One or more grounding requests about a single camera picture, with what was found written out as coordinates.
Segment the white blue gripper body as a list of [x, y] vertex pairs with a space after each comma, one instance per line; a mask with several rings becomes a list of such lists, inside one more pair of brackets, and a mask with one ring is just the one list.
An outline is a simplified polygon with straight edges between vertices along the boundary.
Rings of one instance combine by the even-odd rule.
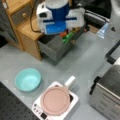
[[85, 9], [71, 9], [67, 1], [45, 1], [37, 6], [38, 27], [44, 34], [58, 34], [67, 29], [82, 27]]

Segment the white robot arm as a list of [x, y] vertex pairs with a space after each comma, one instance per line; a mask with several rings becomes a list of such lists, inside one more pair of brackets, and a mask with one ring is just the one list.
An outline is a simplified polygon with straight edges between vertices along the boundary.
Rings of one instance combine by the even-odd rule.
[[45, 0], [37, 6], [38, 27], [44, 34], [59, 34], [67, 29], [82, 27], [85, 9], [69, 7], [68, 0]]

